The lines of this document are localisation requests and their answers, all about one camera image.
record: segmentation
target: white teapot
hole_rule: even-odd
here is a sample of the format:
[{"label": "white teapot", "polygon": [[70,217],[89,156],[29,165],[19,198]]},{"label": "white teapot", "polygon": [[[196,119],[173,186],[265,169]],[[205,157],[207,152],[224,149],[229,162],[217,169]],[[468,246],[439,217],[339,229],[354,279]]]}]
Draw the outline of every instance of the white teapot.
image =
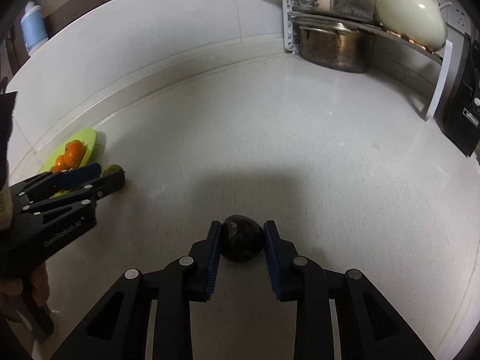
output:
[{"label": "white teapot", "polygon": [[440,10],[451,5],[440,4],[440,0],[377,0],[376,18],[387,30],[437,51],[447,39],[447,26]]}]

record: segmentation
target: electrical outlet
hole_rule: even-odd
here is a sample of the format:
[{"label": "electrical outlet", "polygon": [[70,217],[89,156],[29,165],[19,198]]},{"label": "electrical outlet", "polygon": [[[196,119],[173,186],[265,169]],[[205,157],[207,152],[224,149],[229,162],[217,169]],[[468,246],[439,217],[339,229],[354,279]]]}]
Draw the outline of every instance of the electrical outlet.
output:
[{"label": "electrical outlet", "polygon": [[452,0],[453,5],[447,8],[448,24],[459,30],[461,33],[466,32],[471,35],[470,17],[457,0]]}]

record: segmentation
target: metal shelf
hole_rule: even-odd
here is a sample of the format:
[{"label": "metal shelf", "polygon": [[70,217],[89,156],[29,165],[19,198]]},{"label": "metal shelf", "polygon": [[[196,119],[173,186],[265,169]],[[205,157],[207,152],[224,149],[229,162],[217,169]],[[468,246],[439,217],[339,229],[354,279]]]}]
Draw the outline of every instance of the metal shelf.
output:
[{"label": "metal shelf", "polygon": [[383,36],[384,38],[393,40],[394,42],[404,44],[405,46],[410,47],[411,49],[418,51],[419,53],[423,54],[424,56],[429,57],[432,61],[438,63],[439,65],[442,64],[443,58],[436,54],[435,52],[431,52],[428,50],[424,50],[423,48],[417,46],[416,44],[409,42],[407,39],[398,37],[393,35],[392,33],[387,32],[387,29],[380,25],[370,25],[366,23],[360,23],[358,21],[353,21],[349,19],[344,19],[342,17],[337,16],[326,16],[323,14],[314,13],[314,10],[311,7],[306,6],[306,3],[310,5],[307,1],[299,0],[302,4],[293,4],[292,5],[292,12],[288,12],[288,17],[291,18],[293,21],[295,19],[303,19],[311,20],[311,24],[314,24],[315,20],[321,21],[332,21],[335,23],[342,23],[345,27],[350,29],[358,29],[363,30],[374,35]]}]

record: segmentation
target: cooking pot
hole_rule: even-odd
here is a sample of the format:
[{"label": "cooking pot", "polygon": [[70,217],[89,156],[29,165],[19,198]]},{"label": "cooking pot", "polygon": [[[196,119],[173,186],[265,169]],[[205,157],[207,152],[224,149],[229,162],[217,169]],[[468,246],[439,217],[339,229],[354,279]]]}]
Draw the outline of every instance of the cooking pot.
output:
[{"label": "cooking pot", "polygon": [[440,0],[377,0],[376,18],[390,31],[405,35],[430,51],[445,46],[447,26]]},{"label": "cooking pot", "polygon": [[365,73],[374,55],[375,36],[342,23],[296,22],[301,30],[300,54],[326,68]]}]

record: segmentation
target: orange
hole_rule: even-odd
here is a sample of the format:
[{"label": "orange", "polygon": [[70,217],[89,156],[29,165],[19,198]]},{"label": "orange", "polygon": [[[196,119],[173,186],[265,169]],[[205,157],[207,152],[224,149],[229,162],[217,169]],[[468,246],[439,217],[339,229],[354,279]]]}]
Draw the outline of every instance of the orange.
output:
[{"label": "orange", "polygon": [[65,154],[63,155],[65,164],[70,168],[78,168],[84,154],[85,148],[79,140],[68,142],[65,147]]},{"label": "orange", "polygon": [[75,145],[78,145],[78,144],[81,144],[82,143],[78,140],[78,139],[74,139],[74,140],[71,140],[70,142],[68,142],[66,145],[65,145],[65,151],[68,149],[68,147],[71,145],[71,144],[75,144]]},{"label": "orange", "polygon": [[70,167],[67,166],[67,164],[65,164],[65,160],[64,160],[64,158],[63,158],[63,154],[62,154],[62,155],[59,155],[59,156],[57,157],[57,159],[55,160],[55,165],[56,165],[57,167],[59,167],[60,170],[63,170],[63,169],[67,169],[67,170],[68,170],[68,169],[70,169]]},{"label": "orange", "polygon": [[52,173],[57,173],[57,172],[60,172],[62,170],[62,168],[60,168],[58,165],[54,165],[50,168],[50,171]]}]

